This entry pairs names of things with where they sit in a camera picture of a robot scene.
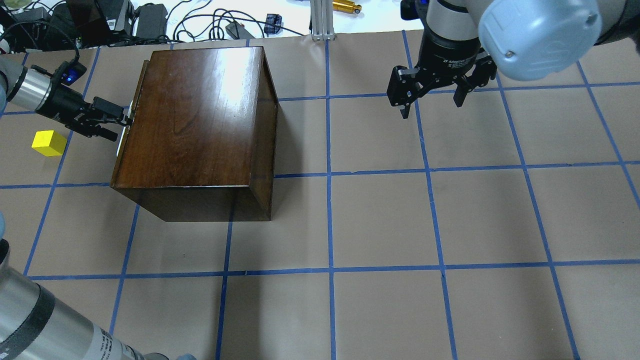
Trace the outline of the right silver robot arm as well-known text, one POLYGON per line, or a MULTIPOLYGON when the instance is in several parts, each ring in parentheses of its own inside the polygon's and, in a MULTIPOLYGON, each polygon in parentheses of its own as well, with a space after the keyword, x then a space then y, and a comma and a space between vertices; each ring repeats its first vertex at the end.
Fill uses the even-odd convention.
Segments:
POLYGON ((423 24, 414 67, 394 66, 386 95, 403 118, 428 92, 455 86, 461 107, 498 73, 529 82, 563 71, 592 47, 639 43, 637 0, 403 0, 423 24))

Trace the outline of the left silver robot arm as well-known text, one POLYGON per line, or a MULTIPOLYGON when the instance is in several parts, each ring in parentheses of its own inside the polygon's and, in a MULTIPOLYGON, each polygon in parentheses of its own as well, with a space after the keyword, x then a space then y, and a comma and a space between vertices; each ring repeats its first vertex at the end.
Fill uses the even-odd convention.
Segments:
MULTIPOLYGON (((116 141, 102 123, 126 125, 124 110, 102 98, 92 103, 69 85, 82 73, 68 73, 77 61, 53 74, 1 60, 1 102, 14 103, 87 137, 116 141)), ((1 240, 1 358, 3 360, 164 360, 142 354, 87 319, 52 292, 9 264, 10 244, 1 240)))

